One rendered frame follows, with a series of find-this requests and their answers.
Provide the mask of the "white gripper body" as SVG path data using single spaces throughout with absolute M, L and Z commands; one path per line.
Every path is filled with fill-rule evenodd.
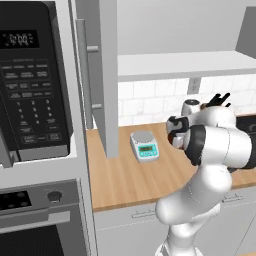
M 176 133 L 172 136 L 172 146 L 177 149 L 184 149 L 184 133 Z

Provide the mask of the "brown bowl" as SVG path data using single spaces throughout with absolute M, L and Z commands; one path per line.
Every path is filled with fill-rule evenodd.
M 181 136 L 168 134 L 169 143 L 175 148 L 181 148 L 183 146 L 183 138 Z

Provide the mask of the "white cabinet shelf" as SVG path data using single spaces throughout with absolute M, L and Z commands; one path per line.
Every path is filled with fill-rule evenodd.
M 118 56 L 119 82 L 253 73 L 256 59 L 237 51 Z

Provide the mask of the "grey cabinet door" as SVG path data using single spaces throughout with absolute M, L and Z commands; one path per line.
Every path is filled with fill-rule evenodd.
M 118 156 L 118 60 L 117 0 L 73 0 L 74 25 L 84 19 L 88 46 L 98 46 L 89 53 L 89 75 L 93 104 L 93 122 L 100 135 L 107 158 Z

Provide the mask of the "white kettle with black lid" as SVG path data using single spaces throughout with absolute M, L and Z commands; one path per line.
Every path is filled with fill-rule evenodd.
M 200 102 L 197 99 L 186 99 L 183 102 L 181 115 L 186 116 L 196 113 L 200 110 Z

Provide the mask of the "white kitchen scale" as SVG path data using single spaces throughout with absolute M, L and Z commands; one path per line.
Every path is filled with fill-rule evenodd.
M 137 130 L 130 134 L 130 145 L 139 163 L 152 162 L 159 159 L 159 148 L 151 131 Z

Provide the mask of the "black utensils in pot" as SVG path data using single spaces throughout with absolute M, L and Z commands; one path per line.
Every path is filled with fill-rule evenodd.
M 207 104 L 206 107 L 212 107 L 212 106 L 221 106 L 224 101 L 230 96 L 229 93 L 226 93 L 224 96 L 221 96 L 219 93 L 217 93 Z

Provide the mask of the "black hob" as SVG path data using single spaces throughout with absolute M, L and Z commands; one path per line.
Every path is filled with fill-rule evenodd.
M 248 134 L 256 134 L 256 114 L 248 116 L 238 116 L 236 126 L 238 129 Z

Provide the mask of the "grey drawer front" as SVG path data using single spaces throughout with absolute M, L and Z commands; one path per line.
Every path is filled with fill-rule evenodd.
M 114 210 L 106 210 L 94 214 L 96 230 L 107 230 L 110 228 L 124 227 L 135 223 L 144 223 L 148 221 L 156 221 L 157 217 L 150 216 L 145 218 L 133 219 L 131 214 L 144 212 L 150 209 L 155 211 L 155 203 L 141 204 L 136 206 L 124 207 Z
M 251 219 L 256 214 L 256 190 L 254 188 L 241 188 L 229 191 L 225 196 L 233 197 L 235 194 L 243 196 L 244 199 L 230 203 L 220 203 L 222 218 L 246 218 Z

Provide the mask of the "black oven knob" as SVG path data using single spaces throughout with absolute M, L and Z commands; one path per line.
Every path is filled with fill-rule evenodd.
M 47 194 L 47 198 L 51 203 L 57 203 L 62 198 L 62 193 L 60 191 L 51 191 Z

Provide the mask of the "grey oven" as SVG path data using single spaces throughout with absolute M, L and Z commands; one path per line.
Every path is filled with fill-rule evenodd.
M 51 203 L 47 194 L 60 191 Z M 77 179 L 0 189 L 0 228 L 41 222 L 48 215 L 70 212 L 68 223 L 0 234 L 0 256 L 90 256 Z

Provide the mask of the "black microwave oven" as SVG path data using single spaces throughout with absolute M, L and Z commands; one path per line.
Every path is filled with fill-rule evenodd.
M 0 0 L 0 164 L 65 157 L 72 133 L 56 3 Z

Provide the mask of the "grey wall outlet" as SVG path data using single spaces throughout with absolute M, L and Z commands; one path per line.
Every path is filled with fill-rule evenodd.
M 188 83 L 187 94 L 198 94 L 200 89 L 201 79 L 200 78 L 190 78 Z

